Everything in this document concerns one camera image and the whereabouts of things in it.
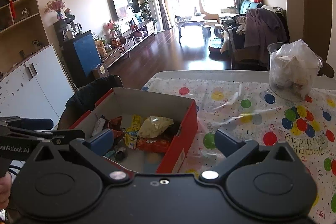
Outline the person's left hand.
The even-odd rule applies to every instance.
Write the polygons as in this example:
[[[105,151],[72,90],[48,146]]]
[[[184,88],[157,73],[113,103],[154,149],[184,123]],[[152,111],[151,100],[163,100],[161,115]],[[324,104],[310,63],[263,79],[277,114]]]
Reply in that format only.
[[[6,172],[4,177],[0,179],[0,209],[7,208],[9,204],[9,196],[12,186],[11,174]]]

